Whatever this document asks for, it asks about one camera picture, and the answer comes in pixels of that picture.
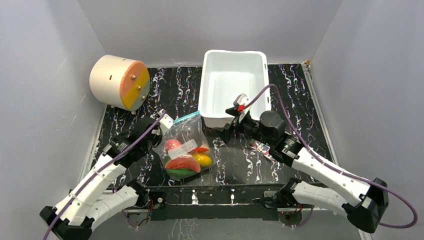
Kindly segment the clear zip top bag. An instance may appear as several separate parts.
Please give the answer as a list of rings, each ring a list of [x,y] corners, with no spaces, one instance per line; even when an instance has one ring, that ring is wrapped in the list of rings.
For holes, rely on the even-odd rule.
[[[165,142],[171,139],[179,140],[181,146],[166,152]],[[199,111],[173,120],[173,126],[166,133],[162,133],[162,140],[158,146],[153,148],[153,151],[160,157],[162,166],[166,171],[165,165],[168,161],[181,156],[192,156],[190,151],[197,147],[209,148],[209,151],[204,154],[213,160],[213,164],[210,167],[201,167],[201,171],[197,173],[200,174],[215,165],[216,158],[205,136],[202,117]]]

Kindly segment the toy peach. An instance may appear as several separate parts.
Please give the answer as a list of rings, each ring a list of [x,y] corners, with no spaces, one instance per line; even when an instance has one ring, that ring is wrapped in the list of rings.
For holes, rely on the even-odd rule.
[[[168,153],[170,150],[180,147],[182,143],[177,139],[169,139],[164,144],[165,152]]]

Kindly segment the white plastic bin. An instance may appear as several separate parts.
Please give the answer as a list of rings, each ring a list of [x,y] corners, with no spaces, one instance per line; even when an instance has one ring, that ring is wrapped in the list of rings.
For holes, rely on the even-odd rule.
[[[249,101],[269,85],[268,61],[260,51],[208,50],[204,54],[198,111],[209,128],[222,128],[233,120],[226,109],[236,98]]]

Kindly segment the yellow toy mango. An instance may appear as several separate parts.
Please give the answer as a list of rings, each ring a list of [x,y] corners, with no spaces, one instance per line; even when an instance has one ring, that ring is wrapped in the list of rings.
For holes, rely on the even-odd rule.
[[[214,161],[204,153],[194,153],[192,156],[202,168],[210,167],[214,163]]]

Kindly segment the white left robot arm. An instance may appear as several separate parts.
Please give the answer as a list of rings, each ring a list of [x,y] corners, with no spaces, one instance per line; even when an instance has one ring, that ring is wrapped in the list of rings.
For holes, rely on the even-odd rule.
[[[114,136],[77,186],[63,200],[40,211],[48,226],[43,239],[53,233],[60,240],[87,240],[97,227],[123,210],[150,207],[149,190],[136,180],[105,198],[102,195],[117,177],[162,142],[173,121],[162,110],[157,118],[141,118],[131,130]]]

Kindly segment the green toy lime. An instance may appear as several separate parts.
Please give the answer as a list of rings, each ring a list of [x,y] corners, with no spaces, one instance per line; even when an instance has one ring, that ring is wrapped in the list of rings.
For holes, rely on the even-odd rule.
[[[171,178],[175,180],[185,179],[198,174],[196,171],[189,168],[166,169],[166,172]]]

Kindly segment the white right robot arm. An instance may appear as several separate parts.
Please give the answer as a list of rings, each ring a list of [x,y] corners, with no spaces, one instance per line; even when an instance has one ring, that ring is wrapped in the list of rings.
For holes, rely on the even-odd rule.
[[[270,208],[310,205],[339,214],[366,233],[374,233],[386,211],[389,200],[386,190],[376,187],[387,184],[375,178],[371,183],[347,176],[344,169],[331,161],[318,161],[318,154],[308,150],[300,140],[286,131],[286,122],[275,111],[264,111],[258,120],[246,110],[230,107],[225,111],[232,121],[218,130],[228,142],[233,132],[243,133],[269,147],[268,153],[277,162],[304,172],[317,179],[324,187],[311,185],[298,178],[290,178],[279,191],[265,191],[262,202]]]

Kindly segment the red toy pepper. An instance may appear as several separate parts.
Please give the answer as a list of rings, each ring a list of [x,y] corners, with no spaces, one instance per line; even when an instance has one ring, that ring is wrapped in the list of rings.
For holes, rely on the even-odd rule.
[[[204,154],[208,152],[210,149],[208,147],[196,147],[190,151],[190,154]]]

